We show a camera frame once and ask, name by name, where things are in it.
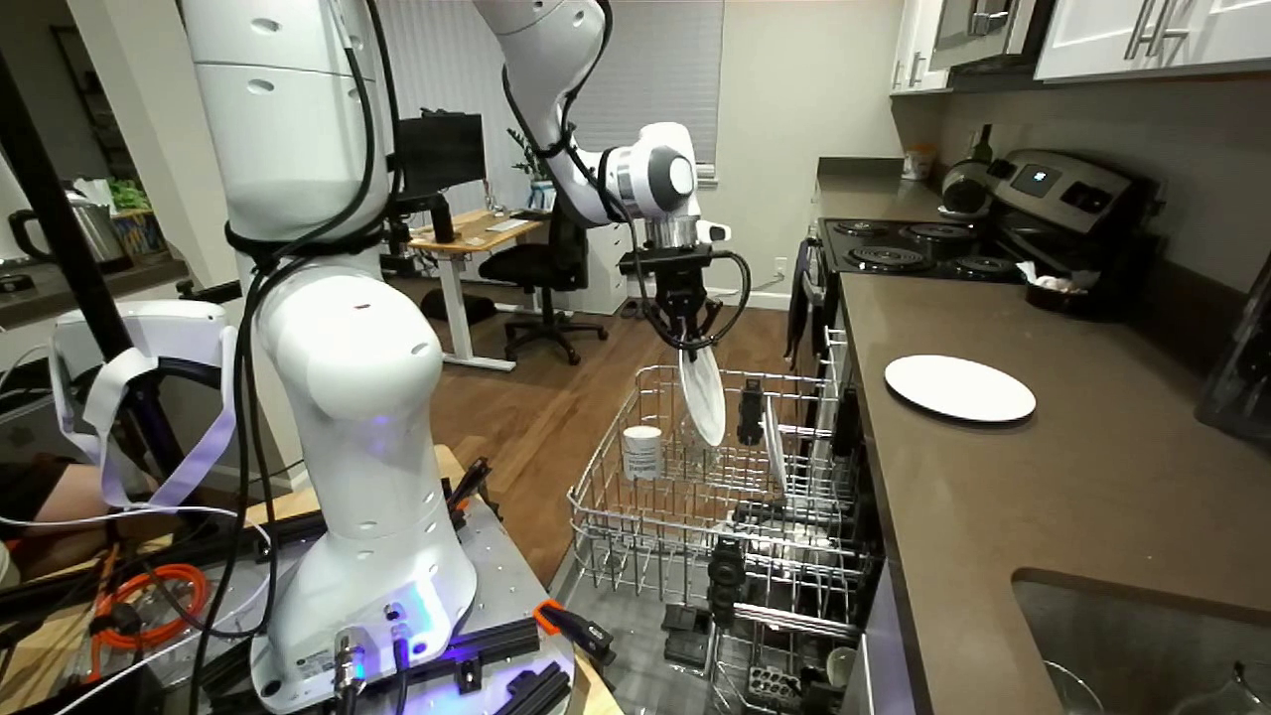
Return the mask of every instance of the desk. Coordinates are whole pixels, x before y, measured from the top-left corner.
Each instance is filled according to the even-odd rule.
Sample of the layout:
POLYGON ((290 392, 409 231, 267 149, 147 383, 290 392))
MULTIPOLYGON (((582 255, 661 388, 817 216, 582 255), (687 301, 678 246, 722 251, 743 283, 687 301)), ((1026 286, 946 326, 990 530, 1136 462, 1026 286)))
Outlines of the desk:
POLYGON ((454 243, 437 243, 432 236, 431 227, 411 231, 413 237, 407 245, 436 255, 441 263, 441 292, 446 297, 446 321, 450 323, 450 342, 454 348, 452 353, 444 353, 442 359, 446 363, 505 373, 516 367, 516 363, 510 361, 482 357, 473 352, 472 333, 468 330, 468 311, 464 309, 463 286, 459 283, 464 263, 474 253, 492 250, 548 224, 545 220, 531 220, 503 231, 486 230, 506 220, 508 220, 507 216, 496 216, 484 210, 460 213, 454 217, 452 222, 455 231, 461 231, 463 235, 456 237, 454 243))
MULTIPOLYGON (((449 478, 451 484, 459 484, 464 469, 454 453, 444 446, 437 446, 436 453, 441 476, 449 478)), ((308 514, 318 511, 318 498, 311 489, 304 489, 276 498, 273 509, 278 519, 308 514)), ((257 504, 249 508, 248 518, 264 523, 264 505, 257 504)), ((0 714, 34 705, 52 695, 66 663, 75 657, 88 631, 89 620, 88 605, 65 608, 18 645, 9 665, 9 674, 5 682, 0 683, 0 714)), ((587 663, 586 657, 577 652, 574 655, 573 692, 566 715, 622 715, 613 693, 587 663)), ((93 711, 92 702, 89 700, 85 704, 85 712, 93 711)))

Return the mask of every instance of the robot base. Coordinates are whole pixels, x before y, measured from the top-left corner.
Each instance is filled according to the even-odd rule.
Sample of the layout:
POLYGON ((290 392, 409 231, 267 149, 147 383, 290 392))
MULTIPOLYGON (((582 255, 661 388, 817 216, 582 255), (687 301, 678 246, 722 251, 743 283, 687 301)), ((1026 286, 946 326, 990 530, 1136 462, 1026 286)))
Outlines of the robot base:
MULTIPOLYGON (((456 632, 479 631, 530 616, 548 594, 530 571, 521 552, 503 531, 494 513, 479 499, 469 502, 466 519, 468 526, 460 531, 459 537, 464 555, 477 569, 477 596, 456 632)), ((252 685, 267 710, 280 715, 294 712, 318 705, 334 695, 332 671, 327 663, 322 663, 322 669, 313 676, 286 682, 272 665, 269 648, 266 636, 252 640, 252 685)), ((366 682, 391 678, 394 674, 391 657, 388 659, 386 669, 372 667, 375 660, 372 654, 367 654, 366 682)), ((512 678, 526 669, 540 672, 553 662, 559 664, 571 679, 573 678, 573 646, 562 635, 543 636, 538 653, 487 664, 482 674, 482 690, 477 692, 459 695, 454 679, 447 678, 421 683, 409 692, 407 712, 436 711, 447 715, 496 712, 508 701, 507 685, 512 678)), ((358 704, 358 711, 391 712, 391 695, 369 697, 358 704)), ((563 714, 567 705, 568 698, 561 702, 555 714, 563 714)))

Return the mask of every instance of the stove control panel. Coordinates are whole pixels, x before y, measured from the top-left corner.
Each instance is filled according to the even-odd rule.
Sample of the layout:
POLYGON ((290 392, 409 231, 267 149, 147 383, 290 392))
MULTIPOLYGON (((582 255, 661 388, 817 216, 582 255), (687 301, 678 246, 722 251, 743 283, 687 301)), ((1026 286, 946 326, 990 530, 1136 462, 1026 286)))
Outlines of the stove control panel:
POLYGON ((1111 212, 1131 179, 1055 151, 1021 149, 994 161, 993 194, 1021 211, 1078 232, 1111 212))

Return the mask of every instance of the sink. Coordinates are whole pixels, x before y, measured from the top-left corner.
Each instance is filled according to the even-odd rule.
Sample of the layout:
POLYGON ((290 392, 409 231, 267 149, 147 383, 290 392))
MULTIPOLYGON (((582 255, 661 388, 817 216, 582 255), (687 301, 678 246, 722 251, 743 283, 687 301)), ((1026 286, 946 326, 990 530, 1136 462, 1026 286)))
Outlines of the sink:
POLYGON ((1271 662, 1267 613, 1037 571, 1012 585, 1042 660, 1079 677, 1106 712, 1163 715, 1221 686, 1235 660, 1271 662))

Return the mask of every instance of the black pole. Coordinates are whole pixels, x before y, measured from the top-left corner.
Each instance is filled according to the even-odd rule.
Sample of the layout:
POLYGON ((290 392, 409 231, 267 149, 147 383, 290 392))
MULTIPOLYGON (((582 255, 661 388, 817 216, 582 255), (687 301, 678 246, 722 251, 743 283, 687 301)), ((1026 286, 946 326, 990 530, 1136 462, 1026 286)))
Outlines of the black pole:
MULTIPOLYGON (((0 55, 0 147, 4 149, 18 184, 27 193, 27 201, 36 211, 39 227, 44 230, 48 249, 57 259, 57 267, 66 276, 66 283, 84 312, 105 361, 132 347, 132 338, 123 325, 123 317, 114 305, 114 297, 105 287, 105 279, 97 260, 75 222, 66 193, 61 188, 57 171, 39 142, 39 133, 22 102, 18 84, 9 71, 9 63, 0 55)), ((132 414, 155 464, 168 476, 183 460, 180 444, 172 432, 172 424, 159 405, 159 377, 141 376, 128 386, 125 406, 132 414)))

